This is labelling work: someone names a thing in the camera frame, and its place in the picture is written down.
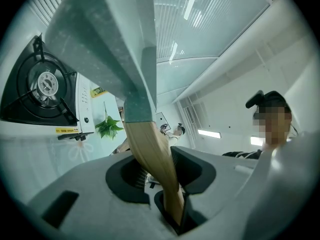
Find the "glass panel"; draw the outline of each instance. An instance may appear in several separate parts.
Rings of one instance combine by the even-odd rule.
[[[167,93],[189,86],[213,62],[213,58],[178,59],[170,62],[158,63],[156,66],[156,93]]]
[[[178,90],[173,90],[161,95],[158,95],[157,98],[157,107],[161,107],[167,104],[171,104],[187,87],[180,88]]]
[[[268,6],[267,0],[154,0],[157,62],[220,56]]]

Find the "fluorescent light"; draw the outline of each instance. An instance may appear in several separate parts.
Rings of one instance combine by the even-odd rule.
[[[251,145],[262,146],[264,144],[264,138],[251,136]]]
[[[175,54],[176,54],[176,51],[177,51],[177,47],[178,47],[178,44],[175,42],[174,45],[173,45],[173,50],[172,50],[172,54],[169,58],[169,64],[171,64]]]
[[[198,130],[198,133],[201,134],[201,135],[205,135],[205,136],[221,139],[220,132],[207,131],[207,130]]]
[[[195,0],[189,0],[188,4],[186,6],[186,10],[185,10],[185,13],[183,16],[186,20],[188,20],[188,18],[189,18],[189,15],[190,15],[192,7],[194,6],[194,3],[195,3]]]

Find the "wooden stick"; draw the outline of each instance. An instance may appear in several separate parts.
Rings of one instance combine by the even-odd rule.
[[[180,225],[184,198],[167,139],[154,122],[129,122],[124,128],[132,154],[162,185],[164,209]]]

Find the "gas stove burner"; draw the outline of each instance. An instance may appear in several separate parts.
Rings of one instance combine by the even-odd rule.
[[[43,72],[38,77],[37,92],[40,96],[51,97],[58,91],[59,84],[54,74],[50,72]]]

